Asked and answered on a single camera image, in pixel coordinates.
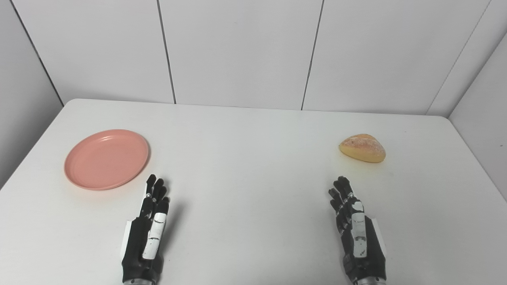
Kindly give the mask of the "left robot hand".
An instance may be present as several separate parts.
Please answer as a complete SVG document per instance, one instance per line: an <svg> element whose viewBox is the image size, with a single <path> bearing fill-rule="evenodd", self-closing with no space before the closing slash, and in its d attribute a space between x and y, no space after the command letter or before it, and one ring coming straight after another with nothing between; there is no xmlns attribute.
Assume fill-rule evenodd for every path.
<svg viewBox="0 0 507 285"><path fill-rule="evenodd" d="M146 181L140 212L129 222L124 235L122 284L156 285L164 260L159 252L170 198L162 178L151 174Z"/></svg>

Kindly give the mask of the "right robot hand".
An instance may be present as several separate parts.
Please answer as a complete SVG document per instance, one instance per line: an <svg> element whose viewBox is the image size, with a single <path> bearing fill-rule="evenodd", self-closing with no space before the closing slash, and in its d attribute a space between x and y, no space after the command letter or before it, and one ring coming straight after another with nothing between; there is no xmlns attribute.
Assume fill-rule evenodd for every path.
<svg viewBox="0 0 507 285"><path fill-rule="evenodd" d="M344 271L353 285L385 285L386 258L374 223L349 180L340 176L328 190L344 249Z"/></svg>

